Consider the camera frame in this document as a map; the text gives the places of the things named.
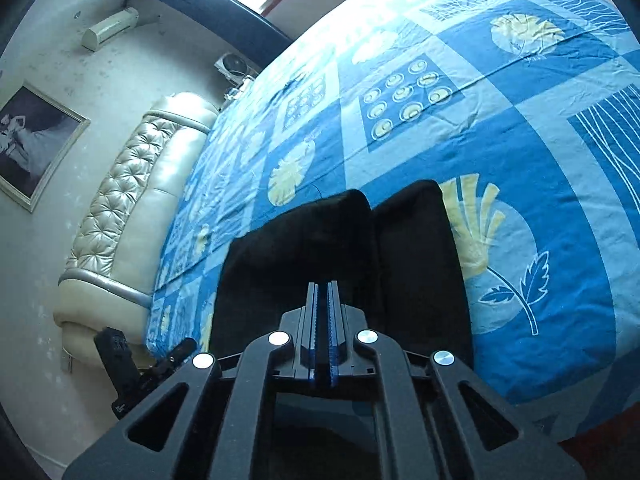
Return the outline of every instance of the leaf print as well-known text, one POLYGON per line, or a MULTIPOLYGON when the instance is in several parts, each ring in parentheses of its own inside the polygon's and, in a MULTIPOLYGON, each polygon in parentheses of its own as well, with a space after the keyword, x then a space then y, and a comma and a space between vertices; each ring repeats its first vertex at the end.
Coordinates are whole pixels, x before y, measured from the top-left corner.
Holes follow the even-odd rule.
POLYGON ((357 49, 351 62, 353 64, 362 63, 379 56, 391 48, 397 38, 398 34, 396 32, 379 30, 357 49))
POLYGON ((546 296, 549 281, 549 251, 536 256, 527 267, 524 279, 520 281, 520 291, 527 304, 532 305, 546 296))
POLYGON ((269 177, 268 199, 274 206, 283 206, 293 200, 316 154, 316 144, 305 139, 280 161, 269 177))
POLYGON ((531 14, 505 14, 491 21, 491 36, 501 49, 517 56, 550 54, 564 32, 549 20, 531 14))
POLYGON ((516 298, 518 298, 518 302, 522 306, 525 314, 527 314, 527 319, 529 319, 529 326, 531 327, 531 335, 538 335, 539 331, 538 331, 538 322, 536 321, 536 315, 533 313, 533 310, 531 309, 531 306, 527 302, 526 298, 524 298, 523 295, 520 293, 520 291, 518 291, 517 288, 511 285, 509 280, 507 280, 503 275, 501 275, 500 272, 498 272, 497 270, 491 267, 487 267, 487 270, 496 278, 498 278, 498 280, 503 282, 505 287, 509 289, 514 294, 514 296, 516 296, 516 298))
POLYGON ((487 304, 499 304, 511 301, 514 296, 515 293, 503 285, 492 286, 489 292, 480 298, 480 301, 487 304))

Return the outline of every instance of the floral pattern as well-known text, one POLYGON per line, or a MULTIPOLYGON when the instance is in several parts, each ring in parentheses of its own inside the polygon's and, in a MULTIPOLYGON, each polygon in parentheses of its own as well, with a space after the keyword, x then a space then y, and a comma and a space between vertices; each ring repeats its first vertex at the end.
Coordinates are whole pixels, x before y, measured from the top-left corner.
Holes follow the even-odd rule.
POLYGON ((480 217, 476 207, 476 187, 478 174, 460 177, 462 205, 458 201, 457 179, 452 178, 440 184, 442 199, 451 222, 460 268, 464 280, 482 274, 489 266, 489 245, 495 232, 504 221, 504 213, 495 211, 489 219, 489 212, 500 191, 495 184, 488 184, 480 201, 480 217))
POLYGON ((498 270, 490 266, 489 248, 498 227, 505 219, 501 211, 490 212, 500 192, 495 184, 487 184, 480 201, 478 216, 476 190, 477 173, 460 177, 462 208, 458 200, 458 180, 452 178, 440 184, 442 199, 452 226, 453 237, 458 251, 462 277, 465 281, 488 272, 499 283, 492 286, 480 299, 480 303, 500 305, 514 298, 520 303, 529 319, 531 335, 538 335, 538 322, 531 306, 546 296, 548 275, 548 251, 537 254, 527 267, 519 286, 514 286, 498 270))
POLYGON ((316 154, 316 144, 305 139, 280 161, 269 177, 268 198, 274 206, 283 206, 293 200, 316 154))
POLYGON ((492 20, 491 24, 494 43, 517 56, 550 54, 564 40, 560 28, 531 14, 505 14, 492 20))

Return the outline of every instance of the bed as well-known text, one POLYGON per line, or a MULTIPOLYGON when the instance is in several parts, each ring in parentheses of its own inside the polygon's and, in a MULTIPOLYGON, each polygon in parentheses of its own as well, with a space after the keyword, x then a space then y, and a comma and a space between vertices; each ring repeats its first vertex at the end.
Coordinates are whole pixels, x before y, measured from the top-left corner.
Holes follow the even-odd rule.
POLYGON ((603 0, 348 0, 209 133, 145 343, 207 347, 229 243, 440 183, 475 370, 556 440, 640 399, 640 45, 603 0))

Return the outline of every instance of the metal screw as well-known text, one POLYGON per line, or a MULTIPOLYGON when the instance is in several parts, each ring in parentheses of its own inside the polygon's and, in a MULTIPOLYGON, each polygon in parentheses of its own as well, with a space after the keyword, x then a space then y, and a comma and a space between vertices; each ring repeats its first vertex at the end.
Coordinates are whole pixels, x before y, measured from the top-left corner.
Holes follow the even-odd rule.
POLYGON ((440 366, 449 366, 453 364, 455 361, 455 357, 451 352, 447 352, 446 350, 440 350, 433 355, 433 360, 436 361, 440 366))
POLYGON ((378 340, 378 334, 373 330, 360 330, 356 337, 361 343, 375 343, 378 340))
POLYGON ((269 343, 271 343, 274 346, 282 346, 288 341, 289 341, 289 334, 287 334, 286 332, 281 332, 279 330, 277 332, 272 333, 269 336, 269 343))

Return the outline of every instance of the picture frame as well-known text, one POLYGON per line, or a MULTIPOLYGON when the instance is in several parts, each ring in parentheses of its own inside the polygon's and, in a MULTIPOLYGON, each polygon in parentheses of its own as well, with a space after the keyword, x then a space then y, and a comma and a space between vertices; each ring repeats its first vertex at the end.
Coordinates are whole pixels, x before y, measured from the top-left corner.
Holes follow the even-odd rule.
POLYGON ((90 120, 27 81, 0 108, 0 188, 29 212, 90 120))

